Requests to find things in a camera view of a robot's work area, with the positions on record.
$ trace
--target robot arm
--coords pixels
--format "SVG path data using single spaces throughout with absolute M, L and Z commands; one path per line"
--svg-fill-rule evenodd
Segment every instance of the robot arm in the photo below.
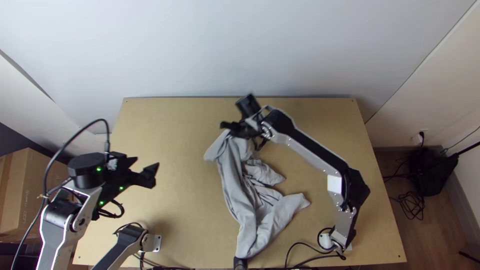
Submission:
M 148 189 L 156 185 L 159 164 L 152 164 L 137 173 L 129 169 L 136 161 L 136 157 L 111 152 L 108 163 L 102 153 L 80 155 L 68 163 L 72 181 L 58 191 L 41 213 L 43 246 L 38 270 L 67 269 L 73 247 L 84 236 L 90 221 L 100 216 L 122 216 L 123 207 L 115 197 L 132 185 Z M 70 195 L 74 195 L 77 202 L 69 200 Z M 119 207 L 120 215 L 103 210 L 109 202 Z M 160 243 L 160 235 L 148 234 L 146 229 L 129 224 L 118 232 L 117 244 L 93 269 L 118 269 L 128 256 L 138 251 L 158 252 Z
M 299 130 L 292 118 L 280 109 L 260 107 L 251 94 L 237 101 L 236 106 L 242 120 L 223 122 L 221 128 L 231 129 L 236 137 L 264 138 L 258 150 L 266 141 L 287 145 L 327 174 L 327 189 L 338 212 L 337 222 L 329 233 L 319 234 L 318 243 L 326 250 L 336 249 L 340 253 L 347 250 L 356 235 L 354 227 L 360 207 L 370 194 L 360 172 Z

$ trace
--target black cable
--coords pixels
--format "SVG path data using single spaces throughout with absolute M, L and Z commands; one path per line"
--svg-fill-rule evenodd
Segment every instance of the black cable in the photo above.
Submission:
M 140 260 L 141 263 L 145 263 L 145 264 L 147 264 L 147 265 L 149 265 L 149 266 L 152 266 L 152 267 L 158 267 L 158 266 L 159 266 L 159 265 L 155 265 L 155 264 L 153 264 L 153 263 L 151 263 L 151 262 L 146 261 L 144 258 L 139 257 L 137 254 L 133 254 L 133 256 L 134 256 L 135 258 L 137 258 L 138 260 Z
M 303 261 L 303 262 L 301 262 L 301 263 L 296 264 L 296 265 L 293 267 L 293 269 L 296 269 L 298 266 L 301 266 L 301 265 L 303 265 L 303 264 L 306 264 L 306 263 L 308 263 L 308 262 L 310 262 L 310 261 L 319 260 L 319 259 L 322 259 L 322 258 L 340 257 L 342 260 L 345 260 L 345 259 L 346 259 L 345 256 L 341 255 L 338 251 L 336 251 L 337 255 L 328 255 L 328 254 L 330 254 L 330 253 L 332 253 L 332 252 L 334 251 L 335 245 L 332 245 L 330 248 L 324 248 L 324 247 L 322 247 L 322 245 L 320 244 L 319 237 L 320 237 L 320 235 L 321 235 L 324 231 L 326 231 L 326 230 L 330 230 L 330 234 L 331 234 L 333 228 L 331 228 L 331 227 L 323 228 L 320 232 L 318 232 L 318 236 L 317 236 L 317 243 L 318 243 L 318 245 L 320 246 L 320 248 L 322 248 L 322 249 L 325 250 L 325 251 L 320 251 L 320 250 L 314 248 L 313 246 L 311 246 L 311 245 L 309 245 L 309 244 L 307 244 L 307 243 L 304 243 L 304 242 L 296 242 L 296 243 L 294 243 L 294 244 L 292 244 L 292 245 L 290 246 L 290 248 L 288 249 L 288 252 L 286 253 L 286 256 L 285 256 L 285 264 L 284 264 L 284 266 L 283 266 L 284 269 L 287 269 L 287 262 L 288 262 L 288 260 L 289 260 L 290 251 L 292 251 L 293 247 L 295 247 L 296 245 L 306 246 L 306 247 L 308 247 L 308 248 L 310 248 L 310 249 L 312 249 L 312 250 L 314 250 L 314 251 L 316 251 L 316 252 L 318 252 L 318 253 L 320 253 L 320 254 L 324 254 L 324 255 L 327 255 L 327 256 L 315 257 L 315 258 L 313 258 L 313 259 Z
M 63 186 L 65 186 L 68 182 L 72 181 L 73 178 L 71 177 L 68 177 L 67 179 L 65 179 L 64 181 L 62 181 L 60 184 L 58 184 L 56 187 L 54 188 L 51 188 L 49 191 L 46 192 L 46 196 L 47 197 L 50 197 L 54 192 L 56 192 L 57 190 L 61 189 Z
M 138 223 L 138 222 L 130 222 L 130 223 L 127 223 L 127 224 L 124 224 L 124 225 L 118 227 L 118 229 L 116 229 L 112 234 L 118 236 L 118 234 L 119 234 L 119 232 L 120 232 L 121 229 L 127 227 L 128 225 L 132 225 L 132 224 L 135 224 L 135 225 L 137 225 L 138 227 L 140 227 L 140 228 L 142 228 L 142 229 L 144 228 L 144 227 L 143 227 L 140 223 Z
M 334 257 L 339 257 L 342 261 L 345 261 L 345 260 L 347 259 L 347 257 L 345 257 L 344 255 L 341 255 L 341 254 L 338 253 L 338 251 L 337 251 L 336 255 L 323 255 L 323 256 L 313 257 L 313 258 L 304 260 L 304 261 L 296 264 L 293 268 L 301 267 L 301 266 L 303 266 L 304 264 L 309 263 L 309 262 L 311 262 L 311 261 L 320 260 L 320 259 L 325 259 L 325 258 L 334 258 Z
M 102 119 L 102 118 L 94 120 L 94 121 L 90 122 L 89 124 L 87 124 L 86 126 L 84 126 L 83 128 L 81 128 L 70 139 L 68 139 L 68 141 L 66 141 L 66 143 L 64 145 L 62 145 L 62 147 L 60 147 L 60 149 L 52 156 L 52 158 L 50 159 L 50 162 L 48 162 L 48 164 L 45 168 L 45 172 L 43 173 L 43 196 L 44 196 L 44 198 L 42 199 L 40 208 L 38 209 L 38 212 L 36 213 L 35 218 L 31 222 L 30 226 L 26 229 L 25 235 L 23 235 L 22 239 L 20 240 L 20 243 L 18 244 L 18 248 L 16 250 L 15 256 L 13 257 L 13 261 L 11 263 L 11 268 L 10 268 L 11 270 L 15 269 L 15 265 L 17 264 L 17 259 L 18 259 L 19 254 L 20 254 L 20 249 L 22 248 L 22 245 L 24 244 L 25 239 L 27 239 L 27 236 L 29 235 L 30 231 L 32 230 L 34 224 L 39 219 L 39 216 L 42 213 L 42 209 L 44 208 L 45 204 L 48 205 L 50 203 L 49 199 L 47 198 L 47 176 L 49 174 L 50 168 L 54 164 L 55 160 L 72 143 L 73 140 L 75 140 L 86 129 L 88 129 L 93 124 L 96 124 L 98 122 L 104 122 L 105 123 L 106 142 L 105 142 L 104 152 L 105 152 L 105 161 L 106 162 L 108 161 L 108 158 L 109 158 L 109 155 L 110 155 L 109 154 L 110 153 L 110 127 L 109 127 L 109 123 L 107 122 L 107 120 Z
M 463 137 L 463 139 L 457 141 L 454 145 L 450 146 L 450 147 L 447 147 L 447 148 L 444 148 L 440 153 L 442 155 L 445 155 L 451 148 L 455 147 L 456 145 L 458 145 L 459 143 L 463 142 L 466 138 L 470 137 L 470 135 L 474 134 L 475 132 L 477 132 L 478 130 L 480 129 L 480 125 L 475 128 L 474 131 L 470 132 L 467 136 Z
M 82 196 L 80 196 L 79 194 L 75 193 L 73 190 L 65 188 L 63 186 L 60 189 L 70 192 L 80 203 L 83 204 L 85 202 L 84 198 L 82 198 Z
M 105 209 L 99 209 L 98 214 L 102 217 L 110 218 L 110 219 L 119 219 L 125 214 L 125 208 L 122 206 L 121 203 L 118 201 L 112 199 L 111 202 L 116 205 L 120 209 L 120 214 L 114 214 L 110 211 L 107 211 Z
M 153 269 L 156 269 L 156 270 L 192 270 L 190 268 L 184 268 L 184 267 L 165 267 L 165 266 L 155 264 L 154 262 L 148 261 L 144 258 L 141 258 L 141 256 L 138 256 L 137 254 L 133 254 L 133 256 L 137 258 L 139 261 L 141 261 L 142 263 L 145 263 L 151 267 L 154 267 Z
M 295 247 L 296 245 L 304 245 L 304 246 L 306 246 L 306 247 L 308 247 L 308 248 L 310 248 L 310 249 L 312 249 L 312 250 L 314 250 L 314 251 L 316 251 L 316 252 L 318 252 L 318 253 L 320 253 L 320 254 L 330 254 L 330 253 L 333 252 L 333 250 L 330 250 L 330 251 L 328 251 L 328 252 L 323 252 L 323 251 L 320 251 L 320 250 L 314 248 L 313 246 L 311 246 L 311 245 L 309 245 L 309 244 L 307 244 L 307 243 L 304 243 L 304 242 L 296 242 L 296 243 L 294 243 L 293 245 L 290 246 L 290 248 L 288 249 L 288 252 L 286 253 L 285 265 L 284 265 L 285 268 L 287 268 L 287 261 L 288 261 L 288 259 L 289 259 L 290 251 L 291 251 L 292 248 Z
M 145 251 L 140 251 L 140 258 L 139 258 L 140 270 L 144 270 L 144 257 L 145 257 Z
M 392 180 L 393 178 L 395 177 L 403 177 L 402 174 L 400 175 L 397 175 L 397 173 L 399 172 L 400 168 L 405 165 L 407 162 L 409 161 L 409 159 L 403 161 L 402 163 L 400 163 L 400 165 L 398 165 L 398 167 L 396 168 L 395 172 L 392 174 L 392 175 L 389 175 L 389 176 L 383 176 L 383 178 L 387 178 L 386 180 L 384 180 L 383 182 L 384 183 L 387 183 L 388 181 Z
M 416 193 L 409 191 L 405 194 L 400 194 L 398 199 L 390 196 L 388 198 L 400 204 L 401 210 L 407 219 L 424 220 L 425 200 L 423 196 L 419 196 Z

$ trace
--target metal bracket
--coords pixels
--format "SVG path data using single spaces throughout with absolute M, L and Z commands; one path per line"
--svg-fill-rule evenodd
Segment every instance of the metal bracket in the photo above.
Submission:
M 141 240 L 141 250 L 144 252 L 159 252 L 162 245 L 160 234 L 147 233 Z

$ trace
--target gray shirt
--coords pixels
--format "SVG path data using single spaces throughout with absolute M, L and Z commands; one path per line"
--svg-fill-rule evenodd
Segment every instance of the gray shirt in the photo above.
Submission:
M 249 140 L 229 133 L 225 130 L 203 159 L 218 164 L 226 205 L 240 224 L 235 256 L 247 259 L 267 247 L 310 202 L 302 193 L 283 196 L 270 188 L 285 178 L 255 157 Z

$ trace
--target cardboard box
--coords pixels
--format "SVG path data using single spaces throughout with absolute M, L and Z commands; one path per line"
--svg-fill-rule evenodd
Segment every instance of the cardboard box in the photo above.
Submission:
M 0 242 L 18 243 L 42 203 L 43 175 L 50 158 L 30 148 L 0 157 Z M 47 177 L 47 189 L 68 177 L 67 166 L 54 162 Z M 26 243 L 40 243 L 40 218 Z

